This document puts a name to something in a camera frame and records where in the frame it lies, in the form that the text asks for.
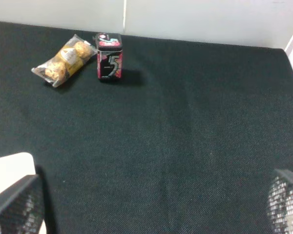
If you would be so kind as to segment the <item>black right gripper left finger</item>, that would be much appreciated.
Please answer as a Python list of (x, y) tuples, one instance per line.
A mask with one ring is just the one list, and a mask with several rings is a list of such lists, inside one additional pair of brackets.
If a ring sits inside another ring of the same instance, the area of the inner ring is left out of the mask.
[(0, 234), (38, 234), (44, 213), (42, 180), (26, 175), (0, 193)]

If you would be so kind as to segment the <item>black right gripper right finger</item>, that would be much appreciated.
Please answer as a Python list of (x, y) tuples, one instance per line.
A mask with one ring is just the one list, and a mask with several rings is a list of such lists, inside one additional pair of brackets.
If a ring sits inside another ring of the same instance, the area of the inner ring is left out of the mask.
[(268, 193), (267, 217), (274, 234), (293, 234), (293, 172), (274, 171)]

